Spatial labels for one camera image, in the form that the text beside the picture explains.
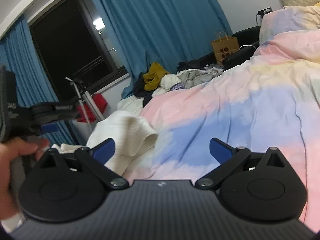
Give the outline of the person left hand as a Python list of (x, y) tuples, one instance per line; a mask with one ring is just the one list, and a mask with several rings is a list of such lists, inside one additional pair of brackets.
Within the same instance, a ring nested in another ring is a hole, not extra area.
[(1, 143), (1, 220), (11, 218), (18, 213), (17, 205), (9, 191), (11, 162), (26, 155), (33, 155), (36, 160), (39, 160), (50, 146), (50, 141), (46, 138), (30, 137), (29, 139), (30, 141), (25, 141), (16, 137)]

